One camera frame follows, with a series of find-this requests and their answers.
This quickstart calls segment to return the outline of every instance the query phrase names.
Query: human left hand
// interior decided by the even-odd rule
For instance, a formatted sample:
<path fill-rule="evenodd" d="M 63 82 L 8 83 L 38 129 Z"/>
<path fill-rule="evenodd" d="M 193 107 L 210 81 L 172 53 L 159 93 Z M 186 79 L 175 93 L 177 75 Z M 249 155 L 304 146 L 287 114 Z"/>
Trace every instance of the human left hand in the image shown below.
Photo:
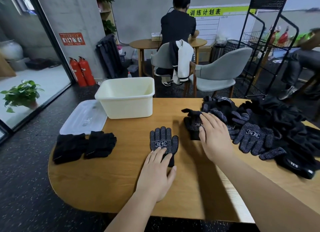
<path fill-rule="evenodd" d="M 157 148 L 149 153 L 142 167 L 136 189 L 136 193 L 151 195 L 157 202 L 165 197 L 177 171 L 177 167 L 173 166 L 167 176 L 167 167 L 172 154 L 167 154 L 162 160 L 165 151 L 166 148 Z"/>

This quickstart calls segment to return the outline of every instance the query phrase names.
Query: seated man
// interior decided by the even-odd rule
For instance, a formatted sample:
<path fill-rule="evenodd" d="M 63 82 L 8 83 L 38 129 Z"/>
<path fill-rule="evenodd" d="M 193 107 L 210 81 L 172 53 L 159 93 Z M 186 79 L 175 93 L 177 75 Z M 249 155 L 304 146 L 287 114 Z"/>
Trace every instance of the seated man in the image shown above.
<path fill-rule="evenodd" d="M 191 0 L 173 0 L 174 10 L 164 15 L 161 19 L 162 44 L 181 39 L 188 42 L 189 35 L 193 39 L 197 38 L 199 31 L 196 30 L 196 19 L 187 14 L 190 2 Z M 157 75 L 166 75 L 168 73 L 167 69 L 159 69 L 159 72 L 157 71 Z M 170 77 L 163 77 L 162 84 L 170 86 L 170 80 Z"/>
<path fill-rule="evenodd" d="M 300 49 L 294 51 L 288 58 L 288 66 L 281 79 L 287 85 L 278 96 L 280 100 L 288 98 L 297 91 L 294 85 L 304 67 L 320 71 L 320 52 L 313 50 L 320 45 L 320 28 L 311 29 L 311 35 L 310 39 L 306 39 L 306 36 L 301 38 L 298 42 Z"/>

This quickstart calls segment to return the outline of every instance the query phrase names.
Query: large white vase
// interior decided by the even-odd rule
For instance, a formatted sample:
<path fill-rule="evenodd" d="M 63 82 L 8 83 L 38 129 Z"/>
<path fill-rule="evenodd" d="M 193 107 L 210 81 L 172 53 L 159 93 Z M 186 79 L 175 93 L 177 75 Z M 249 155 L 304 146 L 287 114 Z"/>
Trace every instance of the large white vase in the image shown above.
<path fill-rule="evenodd" d="M 0 42 L 0 52 L 6 60 L 21 60 L 23 58 L 23 50 L 14 40 Z"/>

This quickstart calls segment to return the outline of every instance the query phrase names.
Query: oval wooden table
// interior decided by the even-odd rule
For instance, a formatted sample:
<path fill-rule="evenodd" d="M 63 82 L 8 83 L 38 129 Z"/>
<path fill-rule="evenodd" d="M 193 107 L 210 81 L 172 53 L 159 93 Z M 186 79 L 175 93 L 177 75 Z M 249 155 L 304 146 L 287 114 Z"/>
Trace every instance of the oval wooden table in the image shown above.
<path fill-rule="evenodd" d="M 237 106 L 246 101 L 232 100 Z M 177 176 L 152 215 L 254 223 L 234 186 L 206 158 L 200 141 L 190 141 L 183 124 L 186 114 L 181 109 L 197 110 L 201 104 L 202 99 L 154 98 L 150 117 L 107 119 L 103 131 L 117 137 L 117 144 L 108 157 L 90 160 L 82 157 L 55 165 L 51 152 L 48 174 L 53 190 L 65 203 L 77 209 L 118 213 L 133 194 L 139 172 L 150 152 L 150 131 L 165 126 L 172 129 L 172 135 L 179 137 L 178 152 L 174 156 Z M 309 122 L 305 124 L 316 128 Z M 286 197 L 292 197 L 294 204 L 302 204 L 320 214 L 319 173 L 312 180 L 302 179 L 277 166 L 273 160 L 261 161 L 250 153 L 242 153 L 237 145 L 234 145 L 234 151 L 275 186 L 281 187 Z M 285 206 L 282 201 L 276 203 L 279 207 Z"/>
<path fill-rule="evenodd" d="M 204 39 L 190 39 L 188 43 L 194 48 L 195 51 L 195 63 L 199 63 L 199 47 L 207 44 L 207 41 Z M 139 67 L 139 77 L 142 77 L 142 74 L 149 76 L 145 72 L 144 64 L 144 50 L 145 49 L 158 49 L 161 45 L 161 41 L 152 41 L 151 39 L 139 39 L 132 41 L 129 44 L 132 48 L 138 49 L 138 67 Z"/>

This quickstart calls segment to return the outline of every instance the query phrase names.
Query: red fire extinguisher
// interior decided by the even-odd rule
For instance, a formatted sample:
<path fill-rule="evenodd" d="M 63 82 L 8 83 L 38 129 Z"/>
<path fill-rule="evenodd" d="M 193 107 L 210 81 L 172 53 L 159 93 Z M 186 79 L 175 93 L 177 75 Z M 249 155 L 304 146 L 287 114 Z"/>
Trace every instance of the red fire extinguisher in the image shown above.
<path fill-rule="evenodd" d="M 86 83 L 85 77 L 82 74 L 80 65 L 77 62 L 77 60 L 75 60 L 75 59 L 73 59 L 71 57 L 69 57 L 69 58 L 70 58 L 69 64 L 70 64 L 70 66 L 71 66 L 71 68 L 72 68 L 72 70 L 73 70 L 73 72 L 74 72 L 74 74 L 75 74 L 75 76 L 76 76 L 76 78 L 78 80 L 79 86 L 80 87 L 88 86 L 87 83 Z"/>
<path fill-rule="evenodd" d="M 86 61 L 83 57 L 79 56 L 79 64 L 87 84 L 89 86 L 95 85 L 96 81 L 94 80 L 94 76 L 92 76 L 89 62 Z"/>

